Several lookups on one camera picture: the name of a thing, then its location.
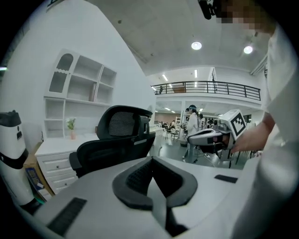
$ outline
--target gray floor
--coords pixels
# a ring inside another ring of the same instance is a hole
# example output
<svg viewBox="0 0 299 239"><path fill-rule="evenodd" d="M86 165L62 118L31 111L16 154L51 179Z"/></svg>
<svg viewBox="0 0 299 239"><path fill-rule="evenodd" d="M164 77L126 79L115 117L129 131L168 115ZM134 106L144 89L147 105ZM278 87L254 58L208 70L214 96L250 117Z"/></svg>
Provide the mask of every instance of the gray floor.
<svg viewBox="0 0 299 239"><path fill-rule="evenodd" d="M156 138L156 143L153 145L150 155L153 156L162 156L162 157L168 157L171 159L182 161L182 156L185 154L187 150L187 147L182 147L175 138L173 141L170 139L170 135L168 136L168 139L165 139L165 133L163 136L158 136ZM196 159L197 150L194 150L194 160ZM210 166L210 167L217 167L217 168L227 168L229 167L229 162L221 162L219 158L216 155L209 154L210 158L209 160L206 159L203 155L203 153L199 152L198 161L196 164L203 165L203 166ZM249 154L241 153L238 163L236 163L238 153L234 154L232 156L233 161L231 164L231 169L243 169L247 159L249 158Z"/></svg>

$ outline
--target office chair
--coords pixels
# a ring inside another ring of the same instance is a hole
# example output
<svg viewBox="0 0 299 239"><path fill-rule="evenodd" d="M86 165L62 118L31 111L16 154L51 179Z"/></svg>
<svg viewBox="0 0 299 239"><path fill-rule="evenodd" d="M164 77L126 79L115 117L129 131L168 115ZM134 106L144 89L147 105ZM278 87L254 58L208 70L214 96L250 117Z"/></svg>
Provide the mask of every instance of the office chair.
<svg viewBox="0 0 299 239"><path fill-rule="evenodd" d="M151 115L150 111L130 106L110 107L100 119L99 140L86 142L70 154L77 176L146 157L156 136L150 133Z"/></svg>

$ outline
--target black metal railing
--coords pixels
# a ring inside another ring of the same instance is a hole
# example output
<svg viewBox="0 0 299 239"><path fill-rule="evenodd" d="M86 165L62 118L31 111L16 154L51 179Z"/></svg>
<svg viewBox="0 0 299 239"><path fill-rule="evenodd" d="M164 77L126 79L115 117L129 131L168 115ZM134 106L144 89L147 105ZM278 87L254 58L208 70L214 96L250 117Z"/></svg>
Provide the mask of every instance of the black metal railing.
<svg viewBox="0 0 299 239"><path fill-rule="evenodd" d="M175 93L211 93L261 100L260 89L221 81L184 81L152 85L156 95Z"/></svg>

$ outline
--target cardboard box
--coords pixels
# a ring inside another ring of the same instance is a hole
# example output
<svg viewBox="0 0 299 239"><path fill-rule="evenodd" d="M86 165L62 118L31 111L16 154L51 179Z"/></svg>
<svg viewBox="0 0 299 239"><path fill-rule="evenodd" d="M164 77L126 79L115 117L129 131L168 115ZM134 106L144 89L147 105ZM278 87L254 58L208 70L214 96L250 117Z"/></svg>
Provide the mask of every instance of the cardboard box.
<svg viewBox="0 0 299 239"><path fill-rule="evenodd" d="M37 143L34 147L33 151L28 155L28 158L24 162L24 168L27 174L29 181L32 186L36 189L38 194L45 200L48 201L54 196L54 192L48 185L46 179L43 176L43 173L38 165L37 159L35 157L35 153L42 142Z"/></svg>

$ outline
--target ceiling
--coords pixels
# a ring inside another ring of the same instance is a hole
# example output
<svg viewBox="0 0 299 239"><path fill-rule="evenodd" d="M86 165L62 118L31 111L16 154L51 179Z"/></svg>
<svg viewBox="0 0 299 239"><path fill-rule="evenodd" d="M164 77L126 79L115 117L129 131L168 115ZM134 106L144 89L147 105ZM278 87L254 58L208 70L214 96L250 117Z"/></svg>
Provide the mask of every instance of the ceiling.
<svg viewBox="0 0 299 239"><path fill-rule="evenodd" d="M134 53L146 76L191 66L253 70L269 37L241 24L206 20L197 0L88 0L98 6ZM193 50L191 43L202 43ZM246 55L251 44L253 53Z"/></svg>
<svg viewBox="0 0 299 239"><path fill-rule="evenodd" d="M190 105L195 105L198 109L204 108L202 113L208 115L219 115L224 114L230 110L239 109L241 110L243 115L251 114L257 109L249 108L246 106L240 105L231 105L231 104L223 104L223 103L213 103L213 102L199 102L199 101L186 101L186 108ZM158 101L156 103L156 111L158 112L170 112L165 108L169 108L174 112L181 112L181 101Z"/></svg>
<svg viewBox="0 0 299 239"><path fill-rule="evenodd" d="M212 69L212 67L199 66L165 71L163 73L166 75L168 81L165 81L161 73L150 75L147 78L151 85L180 81L207 81L209 80L210 73L212 73ZM197 70L197 78L195 78L194 70Z"/></svg>

